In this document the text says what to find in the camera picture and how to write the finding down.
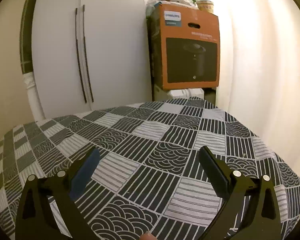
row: bedspread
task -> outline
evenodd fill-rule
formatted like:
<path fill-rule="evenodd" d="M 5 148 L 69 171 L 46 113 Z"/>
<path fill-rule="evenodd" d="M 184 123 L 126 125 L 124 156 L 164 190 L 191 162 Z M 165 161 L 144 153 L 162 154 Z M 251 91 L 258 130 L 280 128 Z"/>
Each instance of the bedspread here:
<path fill-rule="evenodd" d="M 86 222 L 105 239 L 197 239 L 213 220 L 216 196 L 197 152 L 207 145 L 216 158 L 244 175 L 271 177 L 282 238 L 300 216 L 300 178 L 251 130 L 208 101 L 192 97 L 148 102 L 19 125 L 0 141 L 0 225 L 14 239 L 22 188 L 67 169 L 91 148 L 100 163 L 75 202 Z M 63 234 L 70 235 L 53 197 Z M 236 232 L 249 197 L 229 235 Z"/>

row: finger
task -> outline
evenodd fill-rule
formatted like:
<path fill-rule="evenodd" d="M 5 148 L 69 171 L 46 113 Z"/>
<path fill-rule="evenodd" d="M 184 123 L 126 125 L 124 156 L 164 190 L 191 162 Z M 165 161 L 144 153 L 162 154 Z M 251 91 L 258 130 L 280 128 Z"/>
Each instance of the finger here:
<path fill-rule="evenodd" d="M 140 236 L 140 240 L 157 240 L 149 231 Z"/>

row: white cabinet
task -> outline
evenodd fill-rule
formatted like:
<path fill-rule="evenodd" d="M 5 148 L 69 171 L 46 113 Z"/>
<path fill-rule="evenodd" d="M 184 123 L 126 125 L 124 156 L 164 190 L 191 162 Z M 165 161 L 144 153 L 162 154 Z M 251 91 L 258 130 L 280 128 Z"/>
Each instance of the white cabinet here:
<path fill-rule="evenodd" d="M 85 103 L 75 43 L 81 0 L 37 0 L 32 25 L 34 77 L 46 118 L 90 110 Z"/>
<path fill-rule="evenodd" d="M 47 118 L 151 101 L 144 0 L 37 0 L 32 56 Z"/>
<path fill-rule="evenodd" d="M 151 101 L 144 0 L 81 0 L 93 109 Z"/>

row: metal screw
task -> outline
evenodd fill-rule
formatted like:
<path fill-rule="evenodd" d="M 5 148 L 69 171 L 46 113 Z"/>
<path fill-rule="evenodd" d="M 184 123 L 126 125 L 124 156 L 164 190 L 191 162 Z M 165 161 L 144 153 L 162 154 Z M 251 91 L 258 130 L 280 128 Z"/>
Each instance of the metal screw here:
<path fill-rule="evenodd" d="M 233 171 L 233 175 L 236 176 L 236 177 L 240 177 L 241 172 L 240 171 Z"/>
<path fill-rule="evenodd" d="M 33 175 L 33 174 L 31 174 L 29 177 L 28 177 L 28 180 L 29 181 L 32 181 L 32 180 L 34 180 L 35 179 L 35 176 Z"/>
<path fill-rule="evenodd" d="M 63 177 L 65 174 L 66 174 L 65 171 L 59 171 L 58 174 L 57 174 L 57 176 L 58 177 Z"/>
<path fill-rule="evenodd" d="M 268 175 L 263 175 L 263 179 L 264 179 L 265 181 L 269 181 L 269 180 L 270 180 L 270 177 L 269 177 Z"/>

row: black speaker image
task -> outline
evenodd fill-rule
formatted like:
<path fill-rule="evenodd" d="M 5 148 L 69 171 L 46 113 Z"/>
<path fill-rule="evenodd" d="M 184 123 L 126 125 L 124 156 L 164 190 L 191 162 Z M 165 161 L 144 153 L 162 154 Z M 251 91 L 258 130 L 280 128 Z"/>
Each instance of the black speaker image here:
<path fill-rule="evenodd" d="M 217 44 L 166 38 L 168 83 L 216 81 Z"/>

